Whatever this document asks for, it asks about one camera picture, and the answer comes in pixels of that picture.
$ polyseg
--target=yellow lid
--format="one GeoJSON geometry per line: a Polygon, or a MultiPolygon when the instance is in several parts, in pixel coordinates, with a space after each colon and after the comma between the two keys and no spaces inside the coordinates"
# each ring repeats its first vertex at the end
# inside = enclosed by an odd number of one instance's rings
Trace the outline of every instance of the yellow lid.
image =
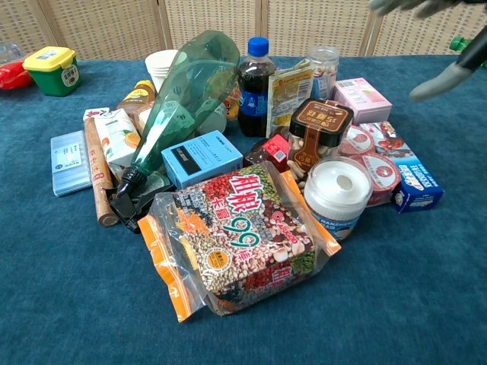
{"type": "Polygon", "coordinates": [[[155,87],[150,80],[139,81],[137,84],[135,84],[134,89],[136,89],[139,85],[149,86],[151,88],[151,90],[155,92],[155,87]]]}
{"type": "Polygon", "coordinates": [[[73,63],[76,52],[66,47],[47,46],[27,57],[23,67],[28,71],[54,71],[68,68],[73,63]]]}

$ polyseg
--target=snack bag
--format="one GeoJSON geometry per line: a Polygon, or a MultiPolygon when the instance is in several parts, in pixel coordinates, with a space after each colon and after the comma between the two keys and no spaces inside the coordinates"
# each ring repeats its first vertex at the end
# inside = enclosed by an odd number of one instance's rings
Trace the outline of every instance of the snack bag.
{"type": "Polygon", "coordinates": [[[138,224],[180,322],[204,306],[234,313],[297,284],[336,245],[268,161],[157,194],[138,224]]]}

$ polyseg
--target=woven wall panel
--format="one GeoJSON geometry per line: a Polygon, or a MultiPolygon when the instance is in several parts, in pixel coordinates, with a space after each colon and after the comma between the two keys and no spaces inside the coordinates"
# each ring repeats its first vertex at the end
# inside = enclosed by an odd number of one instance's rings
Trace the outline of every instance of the woven wall panel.
{"type": "Polygon", "coordinates": [[[165,0],[170,35],[175,49],[204,30],[220,30],[247,54],[255,35],[255,0],[165,0]]]}
{"type": "Polygon", "coordinates": [[[12,40],[23,51],[33,52],[49,41],[26,0],[0,0],[0,42],[12,40]]]}
{"type": "Polygon", "coordinates": [[[154,0],[46,0],[80,59],[142,59],[162,49],[154,0]]]}
{"type": "Polygon", "coordinates": [[[271,53],[305,56],[311,46],[334,46],[357,56],[364,37],[369,0],[269,0],[271,53]]]}
{"type": "Polygon", "coordinates": [[[395,11],[384,17],[373,55],[454,54],[448,49],[453,37],[473,38],[486,17],[483,5],[458,5],[427,19],[395,11]]]}

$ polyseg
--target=pink round package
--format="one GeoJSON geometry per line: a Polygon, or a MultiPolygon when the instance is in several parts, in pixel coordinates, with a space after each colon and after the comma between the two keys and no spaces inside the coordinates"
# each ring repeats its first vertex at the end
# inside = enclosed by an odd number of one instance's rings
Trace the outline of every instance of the pink round package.
{"type": "Polygon", "coordinates": [[[351,159],[364,166],[372,178],[373,192],[367,206],[389,203],[393,190],[401,182],[401,173],[394,162],[375,153],[355,155],[351,159]]]}
{"type": "Polygon", "coordinates": [[[343,156],[374,153],[374,138],[369,132],[351,125],[338,151],[343,156]]]}

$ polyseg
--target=blue carpet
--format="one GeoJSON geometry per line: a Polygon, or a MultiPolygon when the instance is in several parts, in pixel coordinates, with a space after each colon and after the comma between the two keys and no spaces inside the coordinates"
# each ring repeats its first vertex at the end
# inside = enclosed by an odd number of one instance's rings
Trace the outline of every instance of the blue carpet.
{"type": "MultiPolygon", "coordinates": [[[[315,278],[183,324],[142,237],[99,226],[91,190],[52,190],[51,137],[82,129],[87,108],[114,107],[148,78],[144,62],[80,62],[83,83],[65,98],[1,92],[0,362],[485,363],[487,69],[442,97],[407,100],[453,60],[347,58],[339,70],[393,104],[390,121],[445,188],[434,210],[369,208],[315,278]]],[[[252,145],[235,125],[227,134],[252,145]]]]}

